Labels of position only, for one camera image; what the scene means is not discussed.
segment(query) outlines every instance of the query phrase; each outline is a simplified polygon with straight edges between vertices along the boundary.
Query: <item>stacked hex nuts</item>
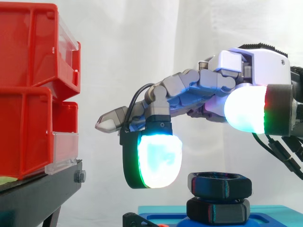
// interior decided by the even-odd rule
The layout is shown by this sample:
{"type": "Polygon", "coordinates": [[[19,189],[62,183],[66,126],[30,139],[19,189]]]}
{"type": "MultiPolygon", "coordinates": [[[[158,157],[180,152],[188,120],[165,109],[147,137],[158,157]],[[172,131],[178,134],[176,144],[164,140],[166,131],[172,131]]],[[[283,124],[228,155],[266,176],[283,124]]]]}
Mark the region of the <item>stacked hex nuts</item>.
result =
{"type": "Polygon", "coordinates": [[[187,216],[207,225],[240,225],[248,221],[251,180],[218,172],[191,173],[188,188],[195,196],[187,201],[187,216]]]}

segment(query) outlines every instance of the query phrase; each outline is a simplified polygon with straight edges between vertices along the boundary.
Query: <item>white fabric background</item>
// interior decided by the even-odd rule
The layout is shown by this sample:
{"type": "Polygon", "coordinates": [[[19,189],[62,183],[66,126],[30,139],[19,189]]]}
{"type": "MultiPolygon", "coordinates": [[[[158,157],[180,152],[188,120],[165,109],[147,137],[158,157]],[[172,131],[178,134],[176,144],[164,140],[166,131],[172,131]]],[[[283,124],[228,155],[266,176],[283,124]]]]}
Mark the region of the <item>white fabric background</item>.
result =
{"type": "Polygon", "coordinates": [[[117,134],[94,129],[98,117],[128,105],[149,82],[187,68],[220,50],[265,42],[303,65],[299,0],[53,0],[81,42],[79,158],[87,180],[61,209],[59,227],[120,227],[140,205],[185,205],[187,175],[241,173],[253,181],[253,204],[282,204],[303,212],[303,183],[248,133],[228,125],[173,119],[183,141],[183,163],[167,188],[132,190],[123,176],[117,134]]]}

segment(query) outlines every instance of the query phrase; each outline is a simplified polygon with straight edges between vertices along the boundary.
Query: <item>glowing fingertip sensor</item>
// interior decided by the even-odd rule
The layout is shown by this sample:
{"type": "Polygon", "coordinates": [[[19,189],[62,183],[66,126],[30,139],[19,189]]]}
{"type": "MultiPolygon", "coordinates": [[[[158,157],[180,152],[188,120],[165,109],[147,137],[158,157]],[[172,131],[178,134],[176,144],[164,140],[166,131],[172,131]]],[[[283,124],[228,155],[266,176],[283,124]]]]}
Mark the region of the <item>glowing fingertip sensor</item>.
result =
{"type": "Polygon", "coordinates": [[[138,144],[140,177],[149,188],[162,188],[177,178],[182,161],[182,142],[173,135],[143,135],[138,144]]]}
{"type": "Polygon", "coordinates": [[[264,133],[265,86],[240,87],[226,99],[227,122],[240,131],[264,133]]]}

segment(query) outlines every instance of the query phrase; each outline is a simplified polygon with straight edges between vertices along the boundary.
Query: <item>red storage bin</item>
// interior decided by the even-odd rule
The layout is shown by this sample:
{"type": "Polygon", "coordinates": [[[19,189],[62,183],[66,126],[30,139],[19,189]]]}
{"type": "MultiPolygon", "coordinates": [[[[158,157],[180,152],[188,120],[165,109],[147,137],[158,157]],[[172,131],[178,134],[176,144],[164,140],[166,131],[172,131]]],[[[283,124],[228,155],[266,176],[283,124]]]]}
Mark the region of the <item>red storage bin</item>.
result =
{"type": "Polygon", "coordinates": [[[46,87],[0,87],[0,106],[0,176],[22,179],[76,164],[76,103],[54,102],[46,87]]]}
{"type": "Polygon", "coordinates": [[[0,87],[48,87],[55,100],[80,92],[80,44],[45,3],[0,2],[0,87]]]}

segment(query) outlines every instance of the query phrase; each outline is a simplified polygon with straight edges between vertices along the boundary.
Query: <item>blue plastic base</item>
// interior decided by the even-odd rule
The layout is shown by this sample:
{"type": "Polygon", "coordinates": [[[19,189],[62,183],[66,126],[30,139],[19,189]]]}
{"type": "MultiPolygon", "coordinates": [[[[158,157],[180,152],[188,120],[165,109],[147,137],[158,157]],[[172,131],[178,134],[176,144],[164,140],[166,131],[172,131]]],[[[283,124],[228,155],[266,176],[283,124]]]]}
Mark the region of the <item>blue plastic base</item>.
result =
{"type": "MultiPolygon", "coordinates": [[[[245,225],[228,227],[303,227],[303,214],[285,206],[251,206],[250,211],[250,220],[245,225]]],[[[143,218],[155,224],[166,224],[169,227],[208,227],[189,220],[185,212],[186,206],[141,206],[138,210],[143,218]]]]}

